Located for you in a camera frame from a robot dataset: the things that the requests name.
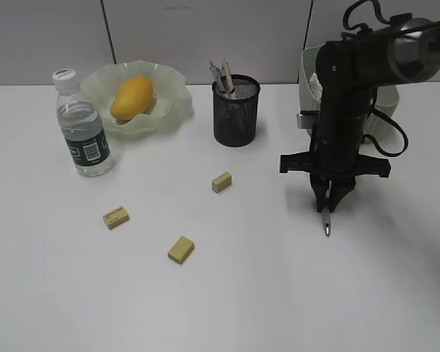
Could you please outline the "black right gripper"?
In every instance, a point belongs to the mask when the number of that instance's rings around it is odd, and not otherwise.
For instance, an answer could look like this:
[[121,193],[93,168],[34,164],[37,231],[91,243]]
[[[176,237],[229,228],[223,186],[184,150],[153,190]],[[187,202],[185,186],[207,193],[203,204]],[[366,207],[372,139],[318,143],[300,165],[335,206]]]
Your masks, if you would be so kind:
[[331,188],[328,208],[334,212],[339,203],[355,189],[355,179],[364,175],[388,178],[391,165],[387,159],[359,153],[303,152],[281,155],[279,172],[307,172],[316,198],[316,211],[327,206],[326,194]]

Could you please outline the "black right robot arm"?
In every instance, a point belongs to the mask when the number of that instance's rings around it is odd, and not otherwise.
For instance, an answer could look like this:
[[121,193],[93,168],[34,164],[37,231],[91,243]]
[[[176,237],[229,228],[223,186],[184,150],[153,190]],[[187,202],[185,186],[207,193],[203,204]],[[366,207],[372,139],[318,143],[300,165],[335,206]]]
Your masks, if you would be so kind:
[[318,212],[334,211],[356,177],[389,176],[387,159],[359,152],[365,120],[377,112],[378,88],[424,82],[440,69],[440,21],[410,13],[378,16],[384,27],[374,31],[366,23],[350,25],[349,17],[341,40],[326,42],[315,61],[323,91],[309,150],[280,158],[281,173],[309,173]]

